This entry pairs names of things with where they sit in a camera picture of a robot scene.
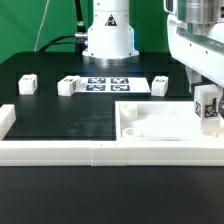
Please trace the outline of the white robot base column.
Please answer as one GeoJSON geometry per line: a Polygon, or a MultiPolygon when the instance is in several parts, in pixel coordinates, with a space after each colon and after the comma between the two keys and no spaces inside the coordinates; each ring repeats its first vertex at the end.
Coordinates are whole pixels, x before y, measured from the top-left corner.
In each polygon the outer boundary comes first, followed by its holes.
{"type": "Polygon", "coordinates": [[[122,65],[138,60],[134,29],[129,24],[129,0],[93,0],[93,23],[87,34],[84,61],[122,65]]]}

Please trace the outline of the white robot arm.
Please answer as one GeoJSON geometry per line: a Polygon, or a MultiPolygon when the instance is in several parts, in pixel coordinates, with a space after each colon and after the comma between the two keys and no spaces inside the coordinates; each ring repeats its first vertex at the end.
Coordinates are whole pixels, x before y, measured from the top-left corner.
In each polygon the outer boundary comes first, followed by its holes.
{"type": "Polygon", "coordinates": [[[163,0],[171,56],[186,66],[192,88],[205,77],[218,85],[224,116],[224,0],[163,0]]]}

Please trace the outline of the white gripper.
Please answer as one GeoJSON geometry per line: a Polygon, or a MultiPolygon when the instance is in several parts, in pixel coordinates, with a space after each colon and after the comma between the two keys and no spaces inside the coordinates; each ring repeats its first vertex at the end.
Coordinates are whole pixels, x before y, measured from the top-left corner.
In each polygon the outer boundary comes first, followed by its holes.
{"type": "MultiPolygon", "coordinates": [[[[186,65],[189,92],[202,83],[202,76],[224,88],[224,19],[214,24],[208,36],[199,36],[187,31],[187,24],[174,15],[167,18],[168,45],[173,58],[186,65]]],[[[212,107],[221,114],[218,90],[212,107]]]]}

